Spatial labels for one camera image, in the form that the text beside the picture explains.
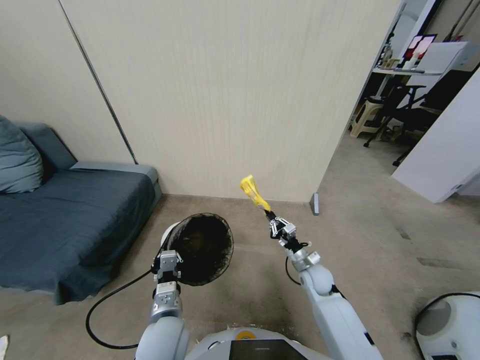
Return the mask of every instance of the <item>sofa cushion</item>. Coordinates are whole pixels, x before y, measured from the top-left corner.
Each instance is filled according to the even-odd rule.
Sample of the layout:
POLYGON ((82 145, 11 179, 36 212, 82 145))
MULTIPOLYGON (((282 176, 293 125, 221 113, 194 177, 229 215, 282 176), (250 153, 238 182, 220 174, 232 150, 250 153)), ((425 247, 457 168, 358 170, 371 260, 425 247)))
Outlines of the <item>sofa cushion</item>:
POLYGON ((0 196, 0 287, 45 290, 79 301, 115 270, 149 218, 148 176, 62 170, 32 193, 0 196))
POLYGON ((0 193, 26 193, 40 187, 42 158, 25 134, 0 115, 0 193))

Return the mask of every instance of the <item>wall panel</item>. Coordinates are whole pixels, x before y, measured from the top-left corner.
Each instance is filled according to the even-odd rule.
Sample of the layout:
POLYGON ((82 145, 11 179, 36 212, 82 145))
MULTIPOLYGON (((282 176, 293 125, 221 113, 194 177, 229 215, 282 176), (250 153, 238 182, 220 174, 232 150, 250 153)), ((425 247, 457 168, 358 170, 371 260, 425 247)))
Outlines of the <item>wall panel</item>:
POLYGON ((57 0, 0 1, 0 114, 52 126, 81 161, 133 163, 57 0))
POLYGON ((308 201, 399 0, 62 0, 167 193, 308 201))

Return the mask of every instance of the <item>plastic stool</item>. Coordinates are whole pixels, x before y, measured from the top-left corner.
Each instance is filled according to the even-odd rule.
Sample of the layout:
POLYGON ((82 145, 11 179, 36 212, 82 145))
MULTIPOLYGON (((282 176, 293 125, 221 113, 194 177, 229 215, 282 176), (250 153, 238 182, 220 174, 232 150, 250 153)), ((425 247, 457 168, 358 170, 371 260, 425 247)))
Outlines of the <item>plastic stool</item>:
POLYGON ((368 120, 372 119, 372 115, 378 112, 384 106, 382 99, 370 96, 368 100, 360 108, 358 115, 351 123, 350 136, 358 138, 360 133, 375 133, 379 126, 365 126, 368 120))

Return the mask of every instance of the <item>monitor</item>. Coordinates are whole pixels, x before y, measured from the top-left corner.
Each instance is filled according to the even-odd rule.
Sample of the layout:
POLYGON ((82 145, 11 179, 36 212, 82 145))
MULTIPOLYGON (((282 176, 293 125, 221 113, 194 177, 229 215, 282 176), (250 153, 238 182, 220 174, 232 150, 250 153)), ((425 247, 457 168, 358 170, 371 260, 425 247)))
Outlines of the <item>monitor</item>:
POLYGON ((418 59, 420 60, 424 57, 429 45, 434 42, 435 37, 437 37, 437 34, 415 36, 406 49, 403 58, 405 60, 410 60, 414 53, 419 53, 418 59))

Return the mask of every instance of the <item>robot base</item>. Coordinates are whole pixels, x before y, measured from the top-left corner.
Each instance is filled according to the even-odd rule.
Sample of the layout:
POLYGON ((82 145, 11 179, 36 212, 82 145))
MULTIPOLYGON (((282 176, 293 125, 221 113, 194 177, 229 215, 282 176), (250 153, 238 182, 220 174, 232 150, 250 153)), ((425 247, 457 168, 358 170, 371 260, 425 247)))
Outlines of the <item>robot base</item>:
POLYGON ((255 327, 237 327, 213 333, 200 341, 185 360, 278 359, 278 354, 289 359, 331 360, 286 336, 255 327))

